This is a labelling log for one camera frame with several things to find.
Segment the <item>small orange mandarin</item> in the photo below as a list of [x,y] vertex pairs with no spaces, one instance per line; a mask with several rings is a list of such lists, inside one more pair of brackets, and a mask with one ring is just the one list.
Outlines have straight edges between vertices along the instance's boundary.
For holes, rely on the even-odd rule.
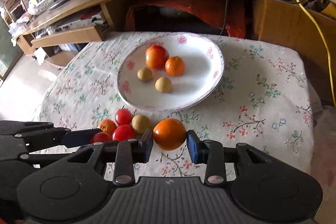
[[113,135],[113,132],[115,131],[115,129],[117,128],[116,124],[114,123],[114,121],[110,120],[110,119],[104,119],[104,120],[101,120],[99,123],[98,123],[98,128],[112,136]]

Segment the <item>large red-orange tomato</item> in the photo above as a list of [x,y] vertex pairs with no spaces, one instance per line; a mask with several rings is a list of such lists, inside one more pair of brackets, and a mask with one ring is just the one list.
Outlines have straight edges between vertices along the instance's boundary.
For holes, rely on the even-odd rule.
[[163,69],[169,59],[168,51],[162,46],[151,46],[146,50],[145,62],[150,69]]

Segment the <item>wooden tv stand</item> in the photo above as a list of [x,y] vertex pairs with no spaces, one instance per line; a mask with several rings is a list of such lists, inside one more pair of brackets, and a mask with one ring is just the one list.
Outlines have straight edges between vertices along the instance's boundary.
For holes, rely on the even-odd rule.
[[[17,40],[26,54],[40,46],[52,47],[59,43],[84,43],[101,38],[100,27],[84,27],[67,31],[60,36],[37,39],[34,33],[76,12],[99,7],[108,25],[114,31],[127,31],[125,18],[136,0],[70,0],[55,10],[41,13]],[[288,3],[282,0],[234,0],[245,9],[245,38],[258,38],[265,42],[289,47],[299,53],[308,77],[318,95],[326,101],[335,97],[335,20],[303,6],[305,0]]]

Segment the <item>silver set-top box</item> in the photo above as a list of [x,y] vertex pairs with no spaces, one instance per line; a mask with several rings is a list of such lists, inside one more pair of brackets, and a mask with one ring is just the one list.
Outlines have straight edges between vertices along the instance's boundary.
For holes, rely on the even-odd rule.
[[67,16],[64,19],[52,23],[41,30],[34,33],[36,38],[42,36],[52,35],[57,32],[75,30],[78,28],[90,27],[95,25],[102,25],[106,22],[103,12],[98,9],[83,10]]

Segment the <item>tan longan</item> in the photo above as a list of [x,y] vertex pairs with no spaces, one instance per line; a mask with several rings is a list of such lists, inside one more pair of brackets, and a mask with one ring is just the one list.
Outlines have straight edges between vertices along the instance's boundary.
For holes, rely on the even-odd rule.
[[143,67],[137,72],[137,77],[142,82],[148,82],[153,78],[153,72],[151,69]]
[[160,77],[155,82],[155,89],[161,93],[169,93],[173,88],[171,80],[167,77]]
[[131,127],[137,134],[143,134],[147,129],[151,128],[151,122],[146,116],[137,114],[131,120]]

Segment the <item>red cherry tomato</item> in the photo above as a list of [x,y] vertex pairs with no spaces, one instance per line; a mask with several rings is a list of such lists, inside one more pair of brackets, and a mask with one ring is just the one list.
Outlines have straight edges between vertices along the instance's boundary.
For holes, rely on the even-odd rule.
[[112,137],[108,133],[98,132],[91,137],[89,143],[90,144],[105,143],[105,142],[108,142],[108,141],[111,141],[111,140],[112,140]]
[[133,116],[128,109],[117,110],[115,115],[115,121],[119,126],[131,124],[132,119]]
[[129,124],[118,126],[112,133],[112,139],[116,141],[125,141],[135,138],[135,131]]

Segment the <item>smooth orange mandarin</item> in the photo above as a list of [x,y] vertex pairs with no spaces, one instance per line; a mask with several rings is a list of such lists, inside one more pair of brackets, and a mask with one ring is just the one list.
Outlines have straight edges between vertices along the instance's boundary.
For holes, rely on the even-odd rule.
[[153,129],[153,139],[164,151],[172,151],[180,147],[187,138],[183,123],[169,118],[160,121]]

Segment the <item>white floral ceramic bowl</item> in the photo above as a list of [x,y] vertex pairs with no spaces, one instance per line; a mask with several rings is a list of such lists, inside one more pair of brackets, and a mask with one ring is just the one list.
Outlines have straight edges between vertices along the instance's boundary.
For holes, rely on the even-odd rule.
[[[153,79],[142,82],[137,72],[145,67],[145,52],[153,45],[164,47],[170,56],[185,62],[181,76],[169,76],[165,70],[154,70]],[[147,39],[135,46],[121,63],[117,75],[118,93],[127,106],[149,112],[187,109],[208,97],[224,73],[222,50],[209,38],[192,33],[167,33]],[[155,89],[160,77],[169,77],[169,93]]]

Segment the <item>rough orange mandarin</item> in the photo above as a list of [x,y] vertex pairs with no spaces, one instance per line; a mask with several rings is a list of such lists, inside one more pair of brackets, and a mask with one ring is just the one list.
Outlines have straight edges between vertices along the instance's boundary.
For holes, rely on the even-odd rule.
[[171,76],[181,76],[185,71],[185,62],[179,56],[173,56],[166,61],[165,71]]

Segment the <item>floral white tablecloth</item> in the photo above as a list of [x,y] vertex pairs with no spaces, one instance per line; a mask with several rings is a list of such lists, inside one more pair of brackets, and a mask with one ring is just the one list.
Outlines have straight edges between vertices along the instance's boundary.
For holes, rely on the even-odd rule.
[[[113,33],[88,44],[60,73],[37,109],[36,121],[72,130],[95,128],[124,108],[117,72],[127,54],[142,43],[172,38],[187,46],[184,33]],[[226,62],[219,86],[196,106],[146,112],[152,125],[174,118],[201,139],[226,147],[248,143],[304,172],[313,155],[313,110],[309,84],[298,53],[273,44],[209,35]]]

